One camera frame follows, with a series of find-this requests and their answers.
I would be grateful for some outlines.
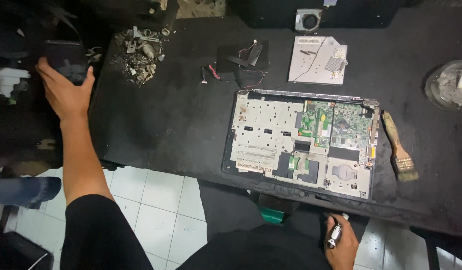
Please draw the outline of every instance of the brush bristles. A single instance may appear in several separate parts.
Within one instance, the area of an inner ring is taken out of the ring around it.
[[[414,168],[397,172],[397,179],[401,182],[413,181],[418,178],[418,172]]]

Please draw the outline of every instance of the black table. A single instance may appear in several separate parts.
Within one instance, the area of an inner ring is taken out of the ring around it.
[[[237,17],[181,19],[164,43],[165,60],[141,88],[112,64],[111,42],[90,110],[102,160],[196,177],[281,198],[359,213],[462,236],[462,112],[445,112],[423,94],[432,70],[462,59],[462,8],[401,9],[386,29],[320,29],[348,45],[342,86],[287,83],[296,35],[288,29],[251,29]],[[219,45],[270,41],[270,65],[260,85],[270,89],[378,99],[399,129],[420,179],[398,182],[389,141],[380,136],[372,201],[320,196],[227,175],[221,171],[236,82],[208,79]]]

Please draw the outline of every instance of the paintbrush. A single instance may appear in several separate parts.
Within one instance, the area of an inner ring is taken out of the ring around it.
[[[399,140],[399,135],[397,134],[396,125],[387,111],[383,111],[383,120],[391,141],[391,146],[393,147],[393,163],[396,168],[397,179],[401,182],[418,179],[419,175],[416,169],[414,169],[414,163],[409,154],[404,151]]]

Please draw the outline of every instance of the metal scrap pile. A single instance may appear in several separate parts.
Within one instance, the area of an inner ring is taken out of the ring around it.
[[[164,60],[162,42],[167,41],[164,37],[168,35],[166,28],[155,32],[134,27],[133,30],[120,32],[114,36],[118,53],[112,63],[122,65],[123,73],[131,77],[129,80],[141,87],[153,78],[156,63]]]

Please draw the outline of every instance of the white tile floor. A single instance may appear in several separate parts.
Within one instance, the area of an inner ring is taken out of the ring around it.
[[[62,168],[43,175],[62,177]],[[116,203],[155,270],[174,270],[207,243],[198,182],[148,169],[105,170]],[[21,208],[5,232],[17,231],[54,254],[64,241],[66,200],[61,192],[39,210]],[[462,270],[462,261],[438,250],[441,270]],[[354,270],[428,270],[425,242],[406,227],[372,219],[359,246]]]

